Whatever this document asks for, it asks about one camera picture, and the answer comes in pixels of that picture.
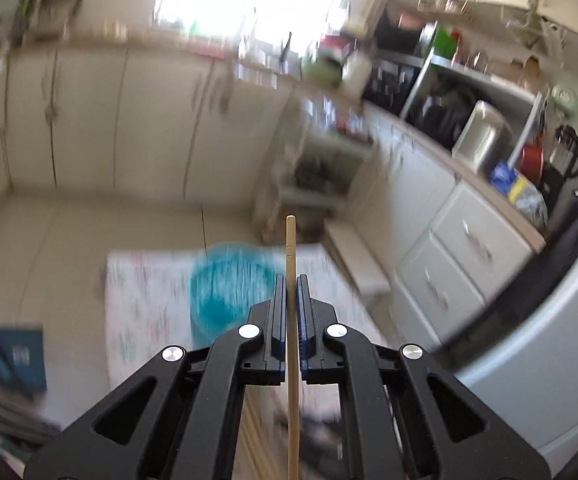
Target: shelf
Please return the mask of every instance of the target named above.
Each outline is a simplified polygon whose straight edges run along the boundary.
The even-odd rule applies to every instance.
[[[432,56],[430,66],[436,73],[454,78],[480,92],[504,115],[519,136],[533,108],[535,95],[510,81],[477,72],[441,56]]]
[[[375,144],[365,144],[359,140],[353,140],[344,134],[338,134],[329,130],[313,127],[309,131],[307,141],[311,144],[330,148],[344,155],[354,156],[361,160],[371,160],[375,152]]]
[[[285,204],[335,209],[338,211],[344,209],[346,205],[346,199],[344,197],[325,195],[317,191],[299,189],[287,184],[280,185],[278,193],[280,195],[280,201]]]
[[[533,106],[535,96],[531,92],[527,92],[510,81],[502,79],[501,77],[483,74],[482,72],[478,72],[472,68],[467,68],[459,63],[454,63],[450,59],[446,59],[442,56],[432,56],[431,65],[440,68],[442,72],[451,73],[452,75],[457,76],[465,83],[471,83],[483,92],[504,92],[505,94],[509,94],[525,103],[528,107],[527,113],[531,111],[531,106]]]

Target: countertop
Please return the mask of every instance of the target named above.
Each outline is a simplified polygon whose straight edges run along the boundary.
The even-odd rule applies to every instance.
[[[545,241],[540,232],[486,180],[465,168],[457,160],[454,160],[450,152],[411,124],[368,102],[364,102],[364,110],[372,116],[378,116],[381,122],[384,120],[392,124],[398,131],[409,137],[418,146],[421,146],[433,158],[452,171],[456,178],[463,180],[480,193],[534,251],[539,252],[542,250]]]
[[[306,94],[320,92],[330,98],[336,106],[349,107],[357,112],[361,111],[362,103],[351,100],[336,88],[317,81],[300,78],[298,70],[290,73],[278,73],[264,63],[257,62],[249,57],[239,58],[233,53],[232,47],[224,42],[209,40],[206,38],[189,38],[187,36],[161,30],[151,29],[139,35],[113,35],[113,34],[77,34],[64,37],[56,41],[37,41],[24,44],[21,48],[12,49],[11,53],[18,56],[30,50],[47,50],[55,48],[131,48],[137,50],[153,50],[180,54],[182,56],[209,57],[214,62],[239,64],[258,72],[274,74],[279,80],[287,84],[298,85]]]

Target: beige tile floor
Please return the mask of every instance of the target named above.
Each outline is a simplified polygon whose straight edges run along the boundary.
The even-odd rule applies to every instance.
[[[70,424],[109,391],[101,273],[111,250],[257,244],[245,214],[12,195],[0,210],[0,324],[41,324],[39,415]]]

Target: black kettle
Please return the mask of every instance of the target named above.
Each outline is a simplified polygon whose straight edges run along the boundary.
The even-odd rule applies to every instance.
[[[547,162],[564,180],[578,176],[578,134],[569,124],[557,127]]]

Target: wooden skewer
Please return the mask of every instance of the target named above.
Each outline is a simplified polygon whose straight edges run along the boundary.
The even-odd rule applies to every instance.
[[[298,317],[295,307],[295,216],[287,216],[287,355],[289,370],[288,480],[300,479],[300,378],[298,376]]]

